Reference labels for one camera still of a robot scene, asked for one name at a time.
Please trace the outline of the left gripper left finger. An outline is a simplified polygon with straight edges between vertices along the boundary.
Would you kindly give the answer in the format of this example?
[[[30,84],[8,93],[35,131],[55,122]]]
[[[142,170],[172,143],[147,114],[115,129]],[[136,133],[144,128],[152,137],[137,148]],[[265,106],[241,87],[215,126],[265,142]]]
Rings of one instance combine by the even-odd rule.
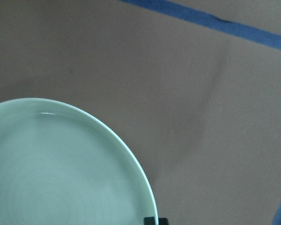
[[[144,225],[156,225],[154,217],[145,217],[143,222]]]

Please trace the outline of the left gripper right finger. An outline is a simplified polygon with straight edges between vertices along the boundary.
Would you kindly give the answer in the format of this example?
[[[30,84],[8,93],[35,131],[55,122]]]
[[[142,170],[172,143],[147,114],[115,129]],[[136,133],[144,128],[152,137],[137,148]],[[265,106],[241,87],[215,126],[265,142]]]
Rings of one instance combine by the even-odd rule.
[[[160,217],[159,219],[158,219],[158,224],[159,225],[169,225],[169,221],[168,221],[168,219],[167,218],[163,218],[163,217]]]

